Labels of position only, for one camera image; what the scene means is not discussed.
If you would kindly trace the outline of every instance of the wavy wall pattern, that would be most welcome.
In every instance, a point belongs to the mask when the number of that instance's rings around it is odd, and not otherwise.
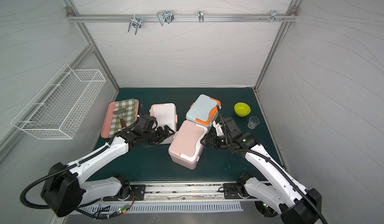
[[[286,12],[291,0],[73,0],[82,14]],[[279,23],[127,23],[87,27],[121,87],[251,87]]]
[[[88,44],[76,25],[67,20],[61,0],[0,0],[0,6],[1,140],[13,128],[10,121],[19,111]],[[101,66],[92,54],[81,68]],[[19,195],[52,165],[68,163],[92,150],[104,120],[100,113],[106,112],[113,94],[107,81],[72,140],[38,140],[27,134],[21,138],[0,164],[1,223],[49,223],[53,211],[25,207]],[[44,203],[41,188],[33,188],[28,199]]]
[[[259,94],[329,223],[384,219],[384,0],[301,0]]]

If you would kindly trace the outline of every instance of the pink lunch box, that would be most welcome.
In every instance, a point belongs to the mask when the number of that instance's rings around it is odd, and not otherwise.
[[[204,148],[200,140],[207,132],[206,126],[185,120],[168,148],[172,161],[191,170],[195,169]]]

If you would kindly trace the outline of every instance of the white wire basket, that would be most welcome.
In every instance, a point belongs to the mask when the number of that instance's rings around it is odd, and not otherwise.
[[[55,78],[60,81],[50,84]],[[73,70],[66,64],[50,82],[11,124],[37,139],[73,139],[106,80],[97,69]],[[49,94],[42,96],[47,87]]]

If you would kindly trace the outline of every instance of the green checkered cloth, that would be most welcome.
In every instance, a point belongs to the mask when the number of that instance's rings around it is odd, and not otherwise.
[[[125,108],[125,112],[123,112],[121,115],[125,121],[126,126],[132,125],[132,123],[135,121],[136,105],[137,101],[134,98],[116,102],[115,111],[121,108]],[[120,118],[117,115],[113,115],[111,129],[109,130],[109,137],[111,137],[120,129]]]

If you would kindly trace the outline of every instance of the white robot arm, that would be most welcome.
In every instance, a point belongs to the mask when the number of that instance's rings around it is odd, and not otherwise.
[[[232,118],[223,119],[218,108],[217,135],[206,134],[202,144],[206,148],[229,150],[240,154],[253,164],[271,186],[245,174],[237,180],[236,188],[242,198],[260,199],[276,211],[285,224],[314,224],[326,220],[321,214],[321,195],[316,189],[308,190],[288,174],[250,133],[243,134]]]
[[[22,191],[20,201],[25,206],[35,209],[51,208],[58,217],[63,217],[74,210],[82,212],[79,207],[106,196],[124,200],[129,197],[131,190],[129,182],[123,177],[115,176],[90,182],[86,180],[113,159],[141,146],[142,143],[149,142],[151,145],[156,145],[173,134],[175,132],[167,125],[157,126],[155,117],[141,115],[131,126],[115,133],[108,143],[90,154],[67,165],[62,163],[53,165],[47,176],[31,183]],[[29,202],[26,193],[43,181],[45,183],[41,197],[47,205]]]
[[[267,186],[257,178],[245,174],[237,181],[239,195],[244,198],[254,196],[260,199],[280,214],[285,224],[314,224],[319,218],[326,224],[320,212],[321,195],[315,189],[306,189],[292,178],[250,133],[243,134],[232,118],[223,119],[219,109],[218,112],[220,121],[214,123],[217,135],[206,134],[202,144],[206,148],[225,149],[241,154],[272,184]],[[90,182],[86,180],[113,159],[140,146],[144,141],[156,144],[175,133],[168,126],[164,126],[164,130],[152,128],[154,123],[157,123],[156,118],[141,115],[133,127],[116,133],[109,143],[105,143],[92,153],[67,165],[55,164],[47,176],[24,189],[20,195],[21,202],[31,208],[51,208],[58,217],[63,217],[73,210],[81,212],[78,207],[106,196],[122,200],[127,198],[130,193],[129,182],[122,177]],[[45,184],[41,197],[48,205],[29,202],[26,193],[43,181]]]

